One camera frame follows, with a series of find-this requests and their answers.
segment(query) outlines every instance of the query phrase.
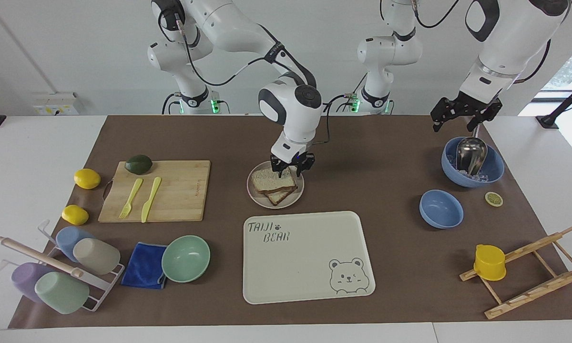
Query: yellow plastic fork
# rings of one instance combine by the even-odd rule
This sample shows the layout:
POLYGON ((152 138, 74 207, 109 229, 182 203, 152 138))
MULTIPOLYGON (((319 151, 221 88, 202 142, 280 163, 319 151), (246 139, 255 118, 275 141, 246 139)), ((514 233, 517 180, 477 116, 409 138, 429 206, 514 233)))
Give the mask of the yellow plastic fork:
POLYGON ((129 212, 132 211, 133 198, 135 197, 136 193, 138 193, 138 190, 140 189, 140 186, 142 186, 143 181, 144 181, 144 179, 139 178, 139 179, 136 179, 136 181, 133 183, 132 191, 131 191, 131 193, 129 193, 129 198, 127 198, 127 202, 125 203, 125 206, 123 206, 123 210, 121 211, 121 214, 119 215, 119 219, 127 218, 127 216, 129 215, 129 212))

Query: light blue bowl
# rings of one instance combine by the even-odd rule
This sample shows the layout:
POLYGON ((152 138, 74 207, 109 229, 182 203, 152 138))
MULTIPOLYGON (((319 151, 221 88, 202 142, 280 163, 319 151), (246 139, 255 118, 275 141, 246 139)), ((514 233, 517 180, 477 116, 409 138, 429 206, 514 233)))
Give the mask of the light blue bowl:
POLYGON ((426 223, 439 229, 454 228, 464 219, 464 210, 458 199, 438 189, 421 196, 419 213, 426 223))
POLYGON ((493 182, 497 182, 500 178, 504 175, 504 161, 502 161, 502 157, 498 154, 491 146, 487 146, 487 157, 485 158, 485 162, 481 167, 479 174, 487 175, 489 180, 487 182, 478 182, 472 180, 471 178, 467 178, 460 174, 458 170, 456 170, 449 160, 447 159, 447 155, 451 155, 454 158, 456 157, 456 152, 458 150, 458 144, 460 141, 464 139, 464 137, 456 137, 447 142, 445 148, 443 149, 443 156, 441 156, 440 164, 443 167, 443 172, 452 180, 452 182, 461 185, 462 187, 468 188, 477 188, 482 187, 484 185, 488 185, 493 182))

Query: brown paper tablecloth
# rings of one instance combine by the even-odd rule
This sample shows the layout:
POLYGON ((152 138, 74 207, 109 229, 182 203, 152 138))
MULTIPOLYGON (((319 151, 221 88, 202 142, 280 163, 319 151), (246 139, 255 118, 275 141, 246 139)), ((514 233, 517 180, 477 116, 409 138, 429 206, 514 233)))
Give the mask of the brown paper tablecloth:
MULTIPOLYGON (((262 117, 109 117, 85 164, 98 171, 103 182, 92 191, 75 187, 68 201, 90 213, 82 227, 119 248, 125 265, 137 242, 168 244, 196 234, 210 245, 210 266, 195 282, 168 281, 161 291, 118 284, 96 313, 59 315, 23 298, 9 327, 486 321, 483 312, 496 305, 494 299, 478 278, 458 278, 471 269, 475 245, 497 245, 508 252, 546 234, 509 170, 499 182, 480 189, 450 182, 440 166, 441 151, 452 137, 467 134, 465 122, 450 122, 438 134, 431 126, 426 116, 334 117, 332 141, 312 149, 317 161, 305 173, 303 197, 273 211, 248 197, 246 178, 268 159, 280 126, 262 117), (212 161, 204 220, 98 223, 103 187, 117 163, 136 154, 153 160, 212 161), (419 199, 429 189, 443 189, 460 200, 465 213, 460 226, 443 231, 423 221, 419 199), (486 204, 487 191, 501 194, 504 206, 486 204), (244 301, 242 241, 248 217, 344 210, 358 213, 362 220, 375 293, 263 305, 244 301)), ((325 134, 323 120, 318 139, 325 134)), ((55 232, 66 224, 60 220, 55 232)), ((556 272, 565 271, 554 248, 540 252, 556 272)), ((492 285, 507 300, 549 278, 539 261, 528 255, 509 263, 508 276, 492 285)), ((552 319, 572 319, 572 284, 498 320, 552 319)))

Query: avocado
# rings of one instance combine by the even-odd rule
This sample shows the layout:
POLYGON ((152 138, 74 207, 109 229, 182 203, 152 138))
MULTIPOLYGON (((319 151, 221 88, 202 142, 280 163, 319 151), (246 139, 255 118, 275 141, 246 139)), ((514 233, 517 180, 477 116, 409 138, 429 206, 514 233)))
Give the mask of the avocado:
POLYGON ((146 155, 136 155, 125 162, 125 169, 136 175, 148 172, 152 166, 153 161, 146 155))

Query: white tray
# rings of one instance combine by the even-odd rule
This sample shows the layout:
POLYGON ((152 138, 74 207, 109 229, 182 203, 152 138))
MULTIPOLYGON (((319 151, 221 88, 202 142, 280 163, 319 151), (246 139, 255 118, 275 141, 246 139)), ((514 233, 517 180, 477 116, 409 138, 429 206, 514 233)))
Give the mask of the white tray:
POLYGON ((375 291, 360 218, 350 211, 251 217, 244 223, 243 264, 250 304, 375 291))

